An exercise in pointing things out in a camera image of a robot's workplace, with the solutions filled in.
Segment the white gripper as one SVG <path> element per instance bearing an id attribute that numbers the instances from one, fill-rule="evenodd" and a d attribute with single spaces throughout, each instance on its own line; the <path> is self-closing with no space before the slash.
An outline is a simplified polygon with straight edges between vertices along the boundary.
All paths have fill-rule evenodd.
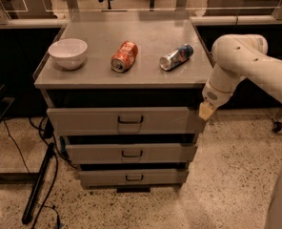
<path id="1" fill-rule="evenodd" d="M 202 95 L 206 101 L 199 106 L 199 117 L 207 121 L 219 108 L 232 97 L 232 83 L 208 80 Z"/>

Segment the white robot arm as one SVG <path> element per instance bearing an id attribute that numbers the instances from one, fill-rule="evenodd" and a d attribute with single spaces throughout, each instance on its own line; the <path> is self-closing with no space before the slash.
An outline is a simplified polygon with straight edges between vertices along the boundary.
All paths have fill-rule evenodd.
<path id="1" fill-rule="evenodd" d="M 282 60 L 267 56 L 267 51 L 267 40 L 259 34 L 226 34 L 214 41 L 211 56 L 215 65 L 199 107 L 203 120 L 230 100 L 244 78 L 282 104 Z M 282 169 L 273 187 L 264 229 L 282 229 Z"/>

